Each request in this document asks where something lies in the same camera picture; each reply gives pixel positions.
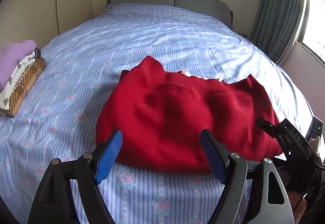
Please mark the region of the folded white patterned garment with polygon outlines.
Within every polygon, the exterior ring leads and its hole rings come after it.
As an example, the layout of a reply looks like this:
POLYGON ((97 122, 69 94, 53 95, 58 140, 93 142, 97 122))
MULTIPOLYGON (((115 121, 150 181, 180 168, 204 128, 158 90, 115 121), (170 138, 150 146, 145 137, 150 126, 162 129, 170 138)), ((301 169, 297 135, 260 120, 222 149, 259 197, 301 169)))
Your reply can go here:
POLYGON ((14 91, 14 88, 22 75, 33 65, 37 58, 40 58, 41 51, 35 48, 33 52, 25 56, 17 65, 14 67, 8 81, 4 84, 1 89, 1 109, 9 110, 9 98, 14 91))

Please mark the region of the teal curtain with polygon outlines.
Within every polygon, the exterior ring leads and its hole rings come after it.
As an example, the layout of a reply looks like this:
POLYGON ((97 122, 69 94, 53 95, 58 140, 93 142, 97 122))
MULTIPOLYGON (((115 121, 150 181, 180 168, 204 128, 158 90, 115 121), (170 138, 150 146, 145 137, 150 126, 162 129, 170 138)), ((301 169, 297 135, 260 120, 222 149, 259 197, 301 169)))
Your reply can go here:
POLYGON ((259 0, 249 35, 273 62, 282 60, 300 33, 307 0, 259 0))

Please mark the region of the folded brown checked garment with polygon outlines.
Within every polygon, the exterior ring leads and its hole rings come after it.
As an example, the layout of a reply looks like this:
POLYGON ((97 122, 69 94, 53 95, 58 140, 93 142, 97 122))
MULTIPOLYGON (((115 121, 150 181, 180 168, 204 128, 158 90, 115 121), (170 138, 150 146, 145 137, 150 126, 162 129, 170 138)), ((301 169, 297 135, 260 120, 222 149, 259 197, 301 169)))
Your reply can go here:
POLYGON ((45 67, 46 62, 44 58, 37 58, 33 65, 28 68, 16 84, 14 91, 9 98, 9 110, 5 111, 1 109, 1 115, 9 118, 16 116, 24 98, 45 67))

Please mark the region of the blue floral bed sheet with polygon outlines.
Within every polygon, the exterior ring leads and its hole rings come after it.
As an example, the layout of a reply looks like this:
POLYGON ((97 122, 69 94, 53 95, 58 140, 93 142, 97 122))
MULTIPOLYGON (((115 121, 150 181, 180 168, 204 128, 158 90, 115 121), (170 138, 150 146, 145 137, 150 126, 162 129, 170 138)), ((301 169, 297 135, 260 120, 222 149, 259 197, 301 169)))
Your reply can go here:
MULTIPOLYGON (((262 51, 223 23, 163 5, 110 5, 104 15, 54 38, 46 68, 14 118, 1 116, 1 197, 28 223, 36 190, 53 158, 75 160, 95 148, 99 113, 121 71, 147 55, 168 72, 238 82, 252 74, 276 115, 306 135, 312 110, 262 51)), ((207 223, 223 191, 211 174, 168 174, 116 162, 99 185, 116 223, 207 223)))

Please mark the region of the folded lilac garment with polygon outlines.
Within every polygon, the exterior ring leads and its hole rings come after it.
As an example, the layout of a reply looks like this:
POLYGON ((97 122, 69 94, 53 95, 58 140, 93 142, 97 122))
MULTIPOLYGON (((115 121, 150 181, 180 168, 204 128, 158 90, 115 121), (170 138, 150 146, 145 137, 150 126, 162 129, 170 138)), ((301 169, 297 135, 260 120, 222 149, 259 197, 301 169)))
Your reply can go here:
POLYGON ((36 48, 37 44, 34 40, 25 40, 18 43, 7 43, 1 46, 1 90, 5 87, 17 64, 27 55, 32 54, 36 48))

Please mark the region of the red sweater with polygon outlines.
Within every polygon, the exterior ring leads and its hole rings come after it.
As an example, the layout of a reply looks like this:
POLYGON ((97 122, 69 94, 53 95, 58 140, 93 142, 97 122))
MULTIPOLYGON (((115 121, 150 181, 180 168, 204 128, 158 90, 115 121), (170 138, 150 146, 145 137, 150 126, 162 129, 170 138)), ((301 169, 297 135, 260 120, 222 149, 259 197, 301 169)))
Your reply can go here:
POLYGON ((118 161, 172 173, 208 173, 200 144, 208 129, 229 151, 261 161, 282 153, 276 139, 256 126, 279 120, 264 87, 253 76, 226 83, 167 72, 153 57, 121 72, 96 125, 96 142, 122 132, 118 161))

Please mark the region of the window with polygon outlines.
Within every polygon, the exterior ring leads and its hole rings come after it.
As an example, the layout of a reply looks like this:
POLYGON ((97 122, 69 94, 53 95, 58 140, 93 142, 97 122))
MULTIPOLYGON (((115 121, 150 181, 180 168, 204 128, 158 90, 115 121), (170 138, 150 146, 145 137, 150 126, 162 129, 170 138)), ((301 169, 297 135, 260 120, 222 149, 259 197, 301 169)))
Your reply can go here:
POLYGON ((307 0, 298 43, 324 65, 324 0, 307 0))

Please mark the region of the beige closet doors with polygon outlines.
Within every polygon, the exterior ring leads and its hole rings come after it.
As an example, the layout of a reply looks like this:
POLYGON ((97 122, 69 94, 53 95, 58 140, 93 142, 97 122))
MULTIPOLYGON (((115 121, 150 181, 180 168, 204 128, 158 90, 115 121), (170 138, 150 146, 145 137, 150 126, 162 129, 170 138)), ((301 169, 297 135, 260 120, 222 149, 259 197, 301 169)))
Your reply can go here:
POLYGON ((91 18, 91 0, 2 0, 1 44, 34 40, 43 48, 91 18))

